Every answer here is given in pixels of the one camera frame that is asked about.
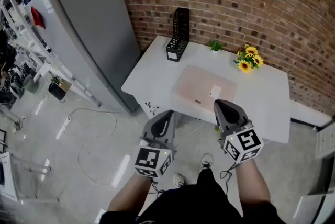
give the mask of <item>refrigerator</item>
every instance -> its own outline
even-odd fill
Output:
[[[124,0],[31,0],[45,29],[35,31],[102,106],[133,113],[138,103],[121,87],[140,58]]]

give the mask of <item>white sneaker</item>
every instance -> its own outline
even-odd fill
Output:
[[[175,174],[173,176],[173,183],[177,188],[187,185],[185,178],[181,174]]]
[[[209,153],[205,153],[205,155],[203,156],[203,158],[201,160],[200,172],[203,169],[209,169],[209,168],[211,168],[212,164],[213,164],[213,157]]]

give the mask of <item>brick wall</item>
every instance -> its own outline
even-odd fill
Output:
[[[172,35],[177,7],[191,10],[191,40],[236,53],[246,42],[288,73],[291,99],[335,115],[334,0],[125,0],[139,45]]]

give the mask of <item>artificial flower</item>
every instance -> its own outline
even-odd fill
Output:
[[[252,64],[245,60],[240,60],[238,63],[239,69],[244,73],[249,73],[252,69]]]
[[[254,57],[252,59],[256,63],[256,65],[258,67],[260,67],[261,65],[263,65],[263,59],[261,58],[260,55],[254,55]]]
[[[247,47],[245,51],[246,51],[246,53],[249,53],[249,54],[252,54],[252,55],[258,54],[257,49],[255,47],[252,47],[252,46]]]

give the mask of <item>red magnet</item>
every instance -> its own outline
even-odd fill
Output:
[[[33,24],[35,26],[40,26],[43,29],[45,29],[46,27],[44,25],[42,15],[33,7],[31,7],[31,14],[32,14],[32,18],[33,18]]]

